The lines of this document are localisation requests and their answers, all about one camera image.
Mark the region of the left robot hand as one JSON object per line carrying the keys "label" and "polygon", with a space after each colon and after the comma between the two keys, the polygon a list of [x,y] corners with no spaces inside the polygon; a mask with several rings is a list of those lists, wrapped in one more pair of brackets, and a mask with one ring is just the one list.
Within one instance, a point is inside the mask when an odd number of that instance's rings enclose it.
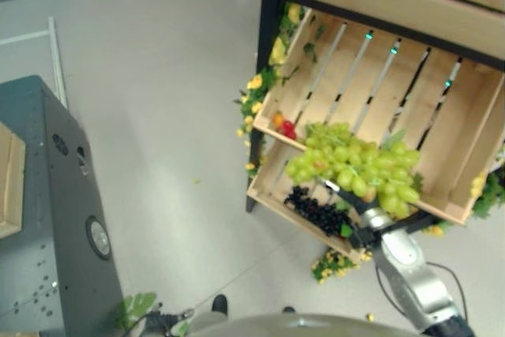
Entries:
{"label": "left robot hand", "polygon": [[189,308],[179,313],[164,313],[162,306],[158,303],[147,313],[140,336],[186,336],[195,310]]}

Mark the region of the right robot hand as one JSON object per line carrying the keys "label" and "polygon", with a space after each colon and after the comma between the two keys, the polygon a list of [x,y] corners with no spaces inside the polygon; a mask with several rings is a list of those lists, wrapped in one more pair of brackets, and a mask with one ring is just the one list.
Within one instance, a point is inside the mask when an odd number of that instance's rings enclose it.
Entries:
{"label": "right robot hand", "polygon": [[329,192],[334,193],[338,197],[342,198],[346,203],[350,204],[356,210],[358,215],[364,215],[370,210],[380,209],[380,203],[377,198],[371,201],[365,201],[354,193],[345,191],[343,188],[329,180],[317,177],[316,182],[326,188]]}

